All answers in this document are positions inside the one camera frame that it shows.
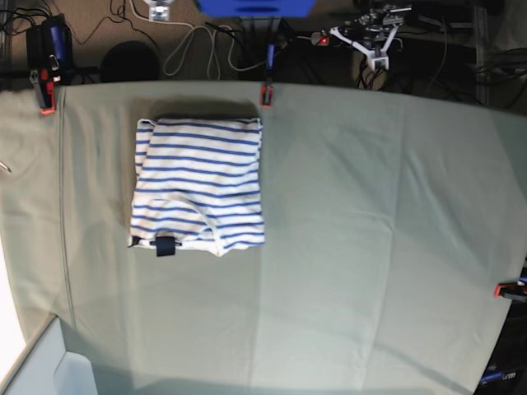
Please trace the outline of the blue white striped t-shirt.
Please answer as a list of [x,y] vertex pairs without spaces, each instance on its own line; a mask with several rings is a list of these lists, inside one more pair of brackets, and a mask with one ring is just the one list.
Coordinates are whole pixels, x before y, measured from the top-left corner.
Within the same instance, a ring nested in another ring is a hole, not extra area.
[[265,242],[259,118],[142,118],[129,246],[217,257]]

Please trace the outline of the black power strip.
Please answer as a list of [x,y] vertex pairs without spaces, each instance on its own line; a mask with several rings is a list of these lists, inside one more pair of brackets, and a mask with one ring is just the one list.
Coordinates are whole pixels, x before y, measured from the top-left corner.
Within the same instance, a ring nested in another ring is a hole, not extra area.
[[335,35],[331,32],[328,34],[314,32],[311,36],[307,37],[307,40],[314,46],[328,47],[339,44],[347,45],[360,53],[370,56],[376,53],[387,53],[392,42],[396,40],[396,37],[393,31],[387,36],[381,34],[378,40],[353,40],[340,33]]

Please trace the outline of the blue box top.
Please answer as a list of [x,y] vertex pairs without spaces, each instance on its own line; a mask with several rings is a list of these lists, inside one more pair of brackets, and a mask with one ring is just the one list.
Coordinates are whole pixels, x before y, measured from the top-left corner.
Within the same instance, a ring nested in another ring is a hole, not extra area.
[[200,0],[200,12],[215,18],[292,16],[305,17],[315,5],[315,0]]

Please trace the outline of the black round stool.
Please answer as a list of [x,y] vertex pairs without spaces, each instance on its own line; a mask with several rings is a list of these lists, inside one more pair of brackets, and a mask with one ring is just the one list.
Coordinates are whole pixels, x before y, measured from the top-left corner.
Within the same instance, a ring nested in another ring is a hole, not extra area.
[[104,83],[159,79],[159,57],[141,41],[127,41],[115,45],[107,52],[100,65],[100,81]]

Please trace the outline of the red clamp top centre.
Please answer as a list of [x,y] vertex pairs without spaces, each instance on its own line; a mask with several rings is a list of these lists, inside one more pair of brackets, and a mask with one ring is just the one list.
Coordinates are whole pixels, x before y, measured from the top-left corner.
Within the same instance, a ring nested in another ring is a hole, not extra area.
[[264,108],[270,108],[273,103],[273,86],[263,84],[260,91],[260,105]]

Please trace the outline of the red clamp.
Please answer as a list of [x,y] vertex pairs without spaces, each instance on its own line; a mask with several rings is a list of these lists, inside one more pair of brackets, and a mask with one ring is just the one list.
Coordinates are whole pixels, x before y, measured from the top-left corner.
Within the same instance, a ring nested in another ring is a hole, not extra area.
[[34,88],[36,99],[43,115],[56,111],[55,86],[61,81],[58,71],[50,68],[30,70],[30,83]]
[[260,105],[264,108],[270,108],[273,103],[273,86],[263,84],[260,91]]

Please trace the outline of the red clamp top left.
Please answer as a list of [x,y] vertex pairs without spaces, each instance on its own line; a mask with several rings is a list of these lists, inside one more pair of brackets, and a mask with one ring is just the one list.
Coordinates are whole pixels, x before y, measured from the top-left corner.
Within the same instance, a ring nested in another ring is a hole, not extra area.
[[36,99],[43,115],[56,111],[55,86],[61,81],[58,71],[50,68],[30,70],[30,83],[34,88]]

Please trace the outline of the green table cloth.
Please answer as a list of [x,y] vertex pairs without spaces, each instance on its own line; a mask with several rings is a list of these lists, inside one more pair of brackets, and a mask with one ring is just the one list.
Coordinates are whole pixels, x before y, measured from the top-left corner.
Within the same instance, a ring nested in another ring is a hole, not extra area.
[[[263,119],[266,242],[129,248],[142,118]],[[526,255],[526,119],[382,92],[153,81],[1,95],[1,236],[101,394],[470,394]]]

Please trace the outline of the red clamp right edge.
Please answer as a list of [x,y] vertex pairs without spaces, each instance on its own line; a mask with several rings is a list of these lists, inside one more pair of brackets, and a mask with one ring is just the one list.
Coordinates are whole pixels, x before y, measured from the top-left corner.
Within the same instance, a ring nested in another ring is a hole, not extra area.
[[497,284],[494,290],[494,297],[525,303],[527,300],[526,278],[520,277],[516,281]]

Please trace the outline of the white bin bottom left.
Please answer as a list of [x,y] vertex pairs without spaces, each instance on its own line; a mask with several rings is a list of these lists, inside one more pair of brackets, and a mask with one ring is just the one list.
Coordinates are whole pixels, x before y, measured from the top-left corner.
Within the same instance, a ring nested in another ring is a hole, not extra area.
[[51,314],[1,382],[1,393],[92,395],[98,390],[91,362],[66,350],[61,320]]

